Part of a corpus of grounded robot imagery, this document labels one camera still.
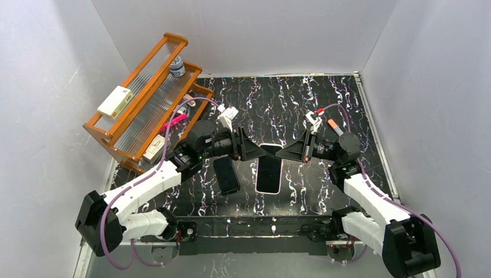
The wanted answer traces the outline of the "beige phone case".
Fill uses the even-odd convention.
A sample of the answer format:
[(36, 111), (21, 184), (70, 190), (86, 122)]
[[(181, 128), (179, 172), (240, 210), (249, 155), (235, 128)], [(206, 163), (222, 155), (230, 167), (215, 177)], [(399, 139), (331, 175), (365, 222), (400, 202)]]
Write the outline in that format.
[(282, 145), (261, 144), (259, 147), (266, 155), (258, 159), (255, 190), (262, 194), (277, 195), (280, 193), (283, 161), (276, 156), (276, 152), (282, 150)]

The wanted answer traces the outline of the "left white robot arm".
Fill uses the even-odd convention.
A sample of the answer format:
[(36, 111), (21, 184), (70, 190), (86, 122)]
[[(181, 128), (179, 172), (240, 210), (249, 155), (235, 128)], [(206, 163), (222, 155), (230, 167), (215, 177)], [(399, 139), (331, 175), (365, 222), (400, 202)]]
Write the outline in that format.
[(162, 162), (144, 174), (104, 193), (89, 192), (83, 198), (75, 228), (98, 257), (126, 240), (163, 236), (177, 224), (175, 215), (163, 208), (137, 213), (144, 203), (192, 178), (203, 168), (204, 159), (227, 156), (245, 162), (266, 154), (242, 127), (217, 129), (213, 122), (200, 120)]

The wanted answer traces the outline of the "orange wooden shelf rack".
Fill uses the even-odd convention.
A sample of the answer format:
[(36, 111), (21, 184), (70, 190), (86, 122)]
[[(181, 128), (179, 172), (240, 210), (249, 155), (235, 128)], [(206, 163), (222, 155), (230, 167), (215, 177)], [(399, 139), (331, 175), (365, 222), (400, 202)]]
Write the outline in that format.
[(190, 93), (201, 99), (188, 115), (185, 138), (200, 118), (214, 92), (196, 83), (202, 68), (184, 62), (185, 73), (172, 76), (171, 62), (187, 46), (188, 40), (180, 35), (165, 33), (132, 73), (121, 83), (134, 93), (122, 113), (111, 119), (96, 112), (83, 124), (83, 128), (124, 168), (144, 173), (150, 164), (144, 152), (168, 122), (178, 104)]

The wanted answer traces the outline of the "white red box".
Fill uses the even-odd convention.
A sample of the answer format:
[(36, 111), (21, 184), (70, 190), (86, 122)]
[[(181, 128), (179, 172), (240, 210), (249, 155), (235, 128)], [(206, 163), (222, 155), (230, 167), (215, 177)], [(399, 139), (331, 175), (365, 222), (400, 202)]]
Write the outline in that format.
[(115, 120), (131, 102), (133, 97), (133, 91), (123, 86), (117, 86), (99, 105), (97, 111), (103, 116)]

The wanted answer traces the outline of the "pink highlighter marker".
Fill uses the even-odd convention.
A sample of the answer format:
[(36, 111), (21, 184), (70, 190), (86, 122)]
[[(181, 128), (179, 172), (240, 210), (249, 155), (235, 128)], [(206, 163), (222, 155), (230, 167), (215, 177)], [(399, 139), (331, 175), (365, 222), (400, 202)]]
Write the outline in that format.
[(166, 122), (159, 130), (159, 132), (164, 132), (168, 126), (175, 126), (176, 124), (178, 124), (179, 122), (182, 122), (183, 120), (185, 120), (186, 118), (188, 117), (188, 115), (186, 113), (183, 113), (183, 114), (179, 114), (177, 116), (175, 116), (171, 121), (168, 121)]

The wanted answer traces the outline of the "black phone case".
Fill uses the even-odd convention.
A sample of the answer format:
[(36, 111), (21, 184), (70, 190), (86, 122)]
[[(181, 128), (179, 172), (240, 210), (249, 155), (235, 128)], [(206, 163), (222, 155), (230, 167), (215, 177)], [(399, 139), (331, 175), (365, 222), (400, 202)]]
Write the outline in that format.
[(214, 160), (213, 168), (220, 193), (222, 195), (231, 195), (240, 190), (240, 183), (236, 174), (236, 169), (230, 157), (223, 157)]

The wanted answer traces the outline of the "blue white ceramic jar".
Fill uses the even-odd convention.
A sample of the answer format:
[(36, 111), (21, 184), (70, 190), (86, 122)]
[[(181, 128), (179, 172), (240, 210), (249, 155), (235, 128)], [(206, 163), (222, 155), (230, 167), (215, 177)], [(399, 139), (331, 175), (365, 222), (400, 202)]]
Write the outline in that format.
[(168, 68), (170, 74), (176, 78), (184, 76), (186, 72), (184, 61), (180, 56), (176, 56), (175, 59), (169, 64)]

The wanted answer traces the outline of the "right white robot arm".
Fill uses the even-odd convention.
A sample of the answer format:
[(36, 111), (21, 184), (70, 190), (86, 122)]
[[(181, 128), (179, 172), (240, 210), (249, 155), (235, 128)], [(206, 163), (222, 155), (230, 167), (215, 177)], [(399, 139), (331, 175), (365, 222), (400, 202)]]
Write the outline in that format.
[(311, 158), (329, 160), (331, 182), (354, 199), (353, 206), (332, 212), (332, 230), (360, 239), (379, 254), (392, 277), (409, 277), (441, 265), (435, 232), (430, 220), (409, 213), (394, 203), (365, 175), (358, 158), (360, 140), (353, 133), (342, 133), (334, 142), (304, 131), (293, 144), (275, 156), (297, 162)]

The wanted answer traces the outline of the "small grey cardboard box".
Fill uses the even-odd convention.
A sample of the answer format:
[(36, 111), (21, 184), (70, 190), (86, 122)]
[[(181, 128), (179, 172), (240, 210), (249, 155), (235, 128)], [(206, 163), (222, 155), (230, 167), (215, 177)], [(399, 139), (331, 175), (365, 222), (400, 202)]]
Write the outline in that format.
[(161, 136), (160, 134), (156, 135), (151, 144), (145, 150), (142, 157), (143, 160), (150, 164), (158, 162), (162, 158), (165, 143), (165, 137)]

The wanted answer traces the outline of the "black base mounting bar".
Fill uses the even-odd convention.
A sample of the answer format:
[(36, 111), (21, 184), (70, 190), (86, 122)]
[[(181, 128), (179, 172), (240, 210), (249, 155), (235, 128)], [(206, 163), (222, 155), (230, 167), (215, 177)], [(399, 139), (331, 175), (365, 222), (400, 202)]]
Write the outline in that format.
[(178, 217), (167, 235), (140, 241), (169, 246), (176, 240), (181, 255), (305, 253), (342, 262), (363, 249), (360, 240), (332, 230), (328, 215)]

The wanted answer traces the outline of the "pink white small stapler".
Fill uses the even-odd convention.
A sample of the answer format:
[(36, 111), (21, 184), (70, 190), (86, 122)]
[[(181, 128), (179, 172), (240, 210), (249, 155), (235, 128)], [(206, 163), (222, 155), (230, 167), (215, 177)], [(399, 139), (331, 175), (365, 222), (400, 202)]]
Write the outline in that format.
[(187, 105), (190, 106), (190, 107), (195, 107), (196, 106), (196, 101), (193, 100), (193, 96), (191, 96), (190, 94), (186, 94), (183, 96), (183, 100), (184, 101), (187, 101)]

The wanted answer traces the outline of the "orange capped white marker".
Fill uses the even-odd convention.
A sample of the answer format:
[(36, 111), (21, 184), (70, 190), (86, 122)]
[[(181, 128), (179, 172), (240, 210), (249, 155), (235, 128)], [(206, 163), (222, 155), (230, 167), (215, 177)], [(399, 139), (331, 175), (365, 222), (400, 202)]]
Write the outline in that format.
[(344, 133), (344, 131), (338, 126), (338, 124), (333, 119), (329, 119), (327, 123), (338, 136), (341, 136)]

